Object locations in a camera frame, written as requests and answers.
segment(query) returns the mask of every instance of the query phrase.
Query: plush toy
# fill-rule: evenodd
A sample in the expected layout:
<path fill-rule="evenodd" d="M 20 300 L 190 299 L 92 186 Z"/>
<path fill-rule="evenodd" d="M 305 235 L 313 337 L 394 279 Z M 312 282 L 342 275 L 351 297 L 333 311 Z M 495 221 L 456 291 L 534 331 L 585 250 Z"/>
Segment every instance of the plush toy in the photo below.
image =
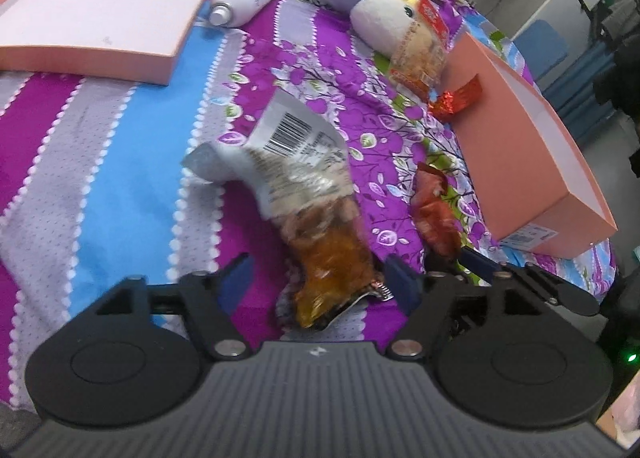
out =
<path fill-rule="evenodd" d="M 351 26 L 367 44 L 391 58 L 404 38 L 418 0 L 325 0 L 338 12 L 348 14 Z"/>

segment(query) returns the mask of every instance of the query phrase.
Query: snack wrapper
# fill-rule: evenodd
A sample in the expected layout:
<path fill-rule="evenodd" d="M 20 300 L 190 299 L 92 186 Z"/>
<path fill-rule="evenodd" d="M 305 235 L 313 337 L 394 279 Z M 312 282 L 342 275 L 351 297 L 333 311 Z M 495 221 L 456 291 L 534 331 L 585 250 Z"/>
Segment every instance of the snack wrapper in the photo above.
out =
<path fill-rule="evenodd" d="M 353 199 L 344 139 L 322 116 L 276 90 L 244 146 L 203 144 L 182 161 L 211 182 L 242 180 L 305 273 L 296 319 L 311 327 L 375 280 Z"/>
<path fill-rule="evenodd" d="M 399 91 L 403 92 L 404 87 L 410 98 L 415 95 L 429 102 L 430 89 L 440 82 L 448 44 L 449 29 L 435 5 L 430 0 L 420 0 L 415 20 L 391 57 L 389 74 Z"/>

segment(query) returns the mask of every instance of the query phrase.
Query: bedsheet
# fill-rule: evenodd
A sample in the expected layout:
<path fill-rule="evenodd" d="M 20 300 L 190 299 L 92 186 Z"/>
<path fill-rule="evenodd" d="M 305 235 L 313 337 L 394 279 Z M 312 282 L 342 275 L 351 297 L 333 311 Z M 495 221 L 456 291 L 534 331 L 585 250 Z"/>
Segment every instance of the bedsheet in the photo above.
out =
<path fill-rule="evenodd" d="M 531 81 L 515 46 L 462 0 L 440 0 L 453 32 L 469 30 Z M 373 340 L 404 323 L 393 302 L 362 302 L 329 330 L 284 329 L 296 281 L 277 232 L 238 183 L 202 186 L 181 170 L 203 141 L 241 144 L 284 88 L 347 140 L 354 191 L 380 257 L 421 270 L 408 214 L 418 161 L 445 170 L 466 242 L 494 260 L 534 261 L 596 296 L 614 278 L 609 242 L 574 261 L 501 248 L 482 221 L 449 127 L 395 92 L 348 19 L 274 0 L 247 26 L 212 28 L 203 9 L 167 87 L 60 74 L 0 75 L 0 400 L 31 408 L 24 367 L 37 345 L 128 275 L 150 283 L 215 271 L 242 251 L 255 281 L 232 320 L 263 340 Z M 180 331 L 172 317 L 156 323 Z"/>

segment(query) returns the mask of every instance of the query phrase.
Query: white label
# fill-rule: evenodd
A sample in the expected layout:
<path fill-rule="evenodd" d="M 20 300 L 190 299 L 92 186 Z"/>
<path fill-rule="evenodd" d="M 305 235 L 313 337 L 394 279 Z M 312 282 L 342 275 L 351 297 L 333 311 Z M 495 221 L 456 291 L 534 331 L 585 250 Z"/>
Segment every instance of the white label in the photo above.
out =
<path fill-rule="evenodd" d="M 553 229 L 529 223 L 507 236 L 500 243 L 512 249 L 530 251 L 557 235 L 558 233 Z"/>

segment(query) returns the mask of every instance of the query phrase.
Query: pink box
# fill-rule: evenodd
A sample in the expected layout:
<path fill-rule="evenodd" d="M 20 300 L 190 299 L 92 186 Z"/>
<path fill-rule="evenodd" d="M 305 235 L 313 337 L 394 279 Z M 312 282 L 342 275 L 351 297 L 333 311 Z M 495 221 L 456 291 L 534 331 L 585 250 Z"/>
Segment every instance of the pink box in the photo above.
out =
<path fill-rule="evenodd" d="M 555 110 L 471 35 L 449 54 L 444 90 L 479 74 L 482 98 L 452 120 L 484 221 L 504 245 L 575 258 L 616 232 L 602 192 Z"/>

